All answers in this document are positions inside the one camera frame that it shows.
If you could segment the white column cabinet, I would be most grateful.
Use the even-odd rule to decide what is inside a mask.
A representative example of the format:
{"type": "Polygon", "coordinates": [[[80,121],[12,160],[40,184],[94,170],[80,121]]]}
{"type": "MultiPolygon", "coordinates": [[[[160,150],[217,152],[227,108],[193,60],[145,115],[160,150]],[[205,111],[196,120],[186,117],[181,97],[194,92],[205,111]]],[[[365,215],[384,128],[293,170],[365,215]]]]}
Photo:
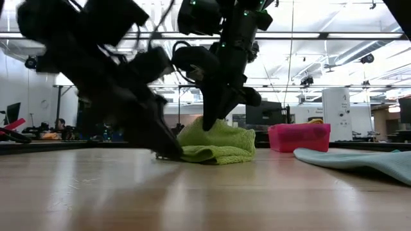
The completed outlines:
{"type": "Polygon", "coordinates": [[[352,124],[349,89],[328,88],[322,91],[324,122],[330,124],[330,141],[351,141],[352,124]]]}

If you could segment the black aluminium table frame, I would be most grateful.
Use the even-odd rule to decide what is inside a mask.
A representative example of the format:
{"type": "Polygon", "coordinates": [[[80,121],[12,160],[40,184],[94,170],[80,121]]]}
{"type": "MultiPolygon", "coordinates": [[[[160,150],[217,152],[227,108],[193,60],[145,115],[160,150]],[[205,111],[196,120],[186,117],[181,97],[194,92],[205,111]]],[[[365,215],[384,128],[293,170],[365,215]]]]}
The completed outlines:
{"type": "MultiPolygon", "coordinates": [[[[392,142],[330,142],[330,148],[342,148],[349,150],[367,151],[411,151],[411,143],[392,142]]],[[[0,155],[12,155],[23,153],[36,153],[44,151],[62,151],[88,148],[134,148],[126,142],[32,142],[19,144],[12,142],[0,142],[0,155]]]]}

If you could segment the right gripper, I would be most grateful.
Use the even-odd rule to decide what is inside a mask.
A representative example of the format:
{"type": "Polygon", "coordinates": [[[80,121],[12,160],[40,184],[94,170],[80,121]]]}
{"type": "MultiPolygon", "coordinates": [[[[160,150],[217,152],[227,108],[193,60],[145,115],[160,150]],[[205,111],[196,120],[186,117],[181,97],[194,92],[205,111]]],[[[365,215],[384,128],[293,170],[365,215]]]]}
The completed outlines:
{"type": "Polygon", "coordinates": [[[244,86],[247,77],[244,74],[232,73],[230,70],[218,69],[214,74],[196,81],[204,100],[203,125],[209,131],[217,119],[225,119],[238,105],[259,106],[261,95],[252,87],[244,86]]]}

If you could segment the pink plastic bin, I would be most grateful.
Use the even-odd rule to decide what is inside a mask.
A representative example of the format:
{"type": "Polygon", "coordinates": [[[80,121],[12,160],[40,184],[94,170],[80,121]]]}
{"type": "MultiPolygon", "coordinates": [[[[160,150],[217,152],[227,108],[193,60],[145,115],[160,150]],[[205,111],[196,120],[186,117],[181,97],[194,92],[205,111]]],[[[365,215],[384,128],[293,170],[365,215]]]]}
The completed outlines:
{"type": "Polygon", "coordinates": [[[276,124],[268,128],[270,149],[292,153],[297,148],[327,152],[330,124],[276,124]]]}

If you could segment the small black monitor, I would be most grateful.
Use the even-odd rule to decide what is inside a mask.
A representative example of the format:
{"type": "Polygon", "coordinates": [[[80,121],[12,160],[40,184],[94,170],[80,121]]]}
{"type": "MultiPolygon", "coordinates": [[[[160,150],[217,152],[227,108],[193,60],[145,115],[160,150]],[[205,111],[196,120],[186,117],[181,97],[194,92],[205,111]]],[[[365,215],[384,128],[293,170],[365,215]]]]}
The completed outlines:
{"type": "Polygon", "coordinates": [[[19,118],[19,111],[20,111],[21,104],[14,103],[12,105],[8,105],[6,109],[7,114],[7,121],[9,124],[16,122],[19,118]]]}

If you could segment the lime green microfiber towel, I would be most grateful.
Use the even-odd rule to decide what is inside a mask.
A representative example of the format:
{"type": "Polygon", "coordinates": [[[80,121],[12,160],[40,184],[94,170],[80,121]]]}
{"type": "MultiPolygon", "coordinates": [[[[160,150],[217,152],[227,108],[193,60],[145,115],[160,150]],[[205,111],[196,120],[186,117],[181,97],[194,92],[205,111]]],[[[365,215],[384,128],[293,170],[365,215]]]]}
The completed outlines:
{"type": "Polygon", "coordinates": [[[229,126],[218,119],[204,131],[203,117],[196,118],[177,135],[182,146],[181,159],[198,164],[226,165],[250,162],[256,154],[253,129],[229,126]]]}

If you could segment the light blue microfiber towel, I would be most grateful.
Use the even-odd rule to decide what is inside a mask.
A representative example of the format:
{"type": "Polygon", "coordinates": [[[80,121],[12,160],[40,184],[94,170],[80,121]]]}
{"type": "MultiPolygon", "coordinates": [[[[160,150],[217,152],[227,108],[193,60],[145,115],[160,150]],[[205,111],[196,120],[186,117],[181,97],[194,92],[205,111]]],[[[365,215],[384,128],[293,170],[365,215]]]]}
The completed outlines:
{"type": "Polygon", "coordinates": [[[326,153],[297,148],[293,155],[302,162],[330,169],[371,168],[411,186],[411,151],[326,153]]]}

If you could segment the red object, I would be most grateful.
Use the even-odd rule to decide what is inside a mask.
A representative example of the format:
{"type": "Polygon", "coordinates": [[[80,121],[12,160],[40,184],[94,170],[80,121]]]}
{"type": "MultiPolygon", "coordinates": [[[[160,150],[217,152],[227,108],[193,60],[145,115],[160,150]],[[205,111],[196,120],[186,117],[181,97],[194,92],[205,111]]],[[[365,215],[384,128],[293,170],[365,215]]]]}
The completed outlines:
{"type": "MultiPolygon", "coordinates": [[[[16,120],[15,122],[12,122],[12,123],[6,125],[6,126],[4,127],[4,129],[5,129],[5,130],[14,130],[14,129],[16,129],[18,126],[24,124],[25,122],[26,122],[25,119],[20,118],[20,119],[16,120]]],[[[2,130],[2,127],[0,127],[0,134],[3,134],[3,133],[4,133],[4,131],[2,130]]]]}

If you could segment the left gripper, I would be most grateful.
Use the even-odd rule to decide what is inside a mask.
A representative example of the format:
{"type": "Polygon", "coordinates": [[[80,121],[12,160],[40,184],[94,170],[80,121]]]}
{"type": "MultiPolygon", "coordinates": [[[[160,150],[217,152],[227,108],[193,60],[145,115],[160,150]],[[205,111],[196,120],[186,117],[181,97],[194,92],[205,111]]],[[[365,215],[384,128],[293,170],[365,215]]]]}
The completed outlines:
{"type": "Polygon", "coordinates": [[[167,101],[153,93],[121,58],[88,40],[53,38],[43,43],[43,59],[69,78],[92,104],[96,120],[111,120],[124,129],[124,140],[158,157],[179,159],[183,150],[164,120],[167,101]]]}

